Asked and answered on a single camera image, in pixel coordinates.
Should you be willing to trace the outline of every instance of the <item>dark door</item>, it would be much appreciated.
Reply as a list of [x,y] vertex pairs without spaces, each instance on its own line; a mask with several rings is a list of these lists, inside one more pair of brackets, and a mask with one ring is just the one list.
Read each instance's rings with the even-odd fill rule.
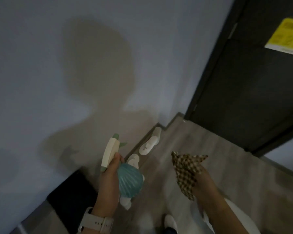
[[293,0],[248,0],[190,120],[253,153],[293,131],[293,55],[264,48],[287,17]]

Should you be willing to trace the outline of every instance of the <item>cleaning cloth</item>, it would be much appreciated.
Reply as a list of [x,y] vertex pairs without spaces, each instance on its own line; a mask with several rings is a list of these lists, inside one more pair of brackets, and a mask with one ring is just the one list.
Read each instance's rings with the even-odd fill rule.
[[207,157],[207,155],[178,155],[177,152],[172,151],[172,164],[177,174],[177,183],[182,193],[187,196],[189,200],[194,200],[192,187],[196,182],[195,174],[201,174],[202,168],[200,167],[200,163]]

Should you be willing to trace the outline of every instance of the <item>pant leg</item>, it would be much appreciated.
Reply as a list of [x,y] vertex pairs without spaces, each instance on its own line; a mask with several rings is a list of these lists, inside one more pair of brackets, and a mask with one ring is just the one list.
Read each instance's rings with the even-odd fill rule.
[[177,234],[177,232],[173,228],[165,228],[163,234]]

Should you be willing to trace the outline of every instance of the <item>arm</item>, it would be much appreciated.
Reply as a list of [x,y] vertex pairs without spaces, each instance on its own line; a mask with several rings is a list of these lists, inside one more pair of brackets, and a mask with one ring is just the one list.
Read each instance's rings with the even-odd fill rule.
[[[124,162],[124,158],[119,153],[115,153],[115,156],[110,162],[107,170],[101,173],[99,193],[91,214],[98,217],[113,217],[119,199],[117,169],[120,161]],[[82,233],[99,234],[100,232],[84,228]]]
[[248,234],[225,199],[219,193],[209,173],[203,168],[196,174],[193,194],[202,205],[216,234]]

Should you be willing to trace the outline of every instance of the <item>person's left hand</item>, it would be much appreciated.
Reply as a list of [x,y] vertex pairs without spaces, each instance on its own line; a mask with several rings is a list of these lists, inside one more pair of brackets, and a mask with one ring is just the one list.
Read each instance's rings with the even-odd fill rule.
[[124,158],[115,153],[105,172],[100,175],[99,193],[92,214],[100,217],[112,217],[119,201],[117,169]]

